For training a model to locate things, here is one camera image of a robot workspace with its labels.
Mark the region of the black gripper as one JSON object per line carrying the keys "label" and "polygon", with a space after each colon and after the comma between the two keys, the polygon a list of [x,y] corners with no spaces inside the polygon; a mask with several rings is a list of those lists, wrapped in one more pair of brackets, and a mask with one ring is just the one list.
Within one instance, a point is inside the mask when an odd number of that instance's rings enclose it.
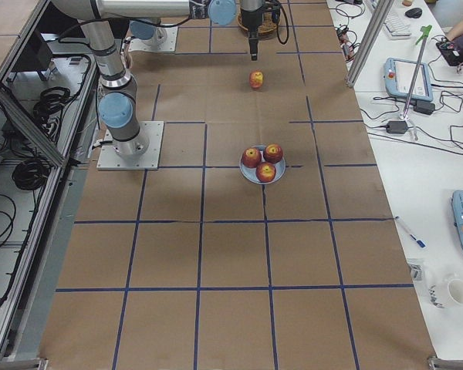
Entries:
{"label": "black gripper", "polygon": [[242,25],[248,30],[248,45],[252,61],[258,60],[259,26],[263,22],[263,0],[241,0]]}

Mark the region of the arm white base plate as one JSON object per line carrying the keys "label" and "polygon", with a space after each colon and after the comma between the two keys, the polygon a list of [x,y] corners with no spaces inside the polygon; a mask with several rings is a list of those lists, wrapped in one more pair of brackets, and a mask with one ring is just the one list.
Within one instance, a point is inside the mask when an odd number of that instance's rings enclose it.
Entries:
{"label": "arm white base plate", "polygon": [[140,121],[140,132],[130,142],[116,141],[107,129],[96,168],[98,170],[157,170],[164,135],[163,121]]}
{"label": "arm white base plate", "polygon": [[131,41],[129,44],[129,50],[131,52],[141,51],[141,52],[156,52],[156,53],[168,53],[174,52],[177,43],[177,32],[178,27],[163,28],[167,32],[167,37],[165,39],[155,40],[141,40],[137,39],[131,34]]}

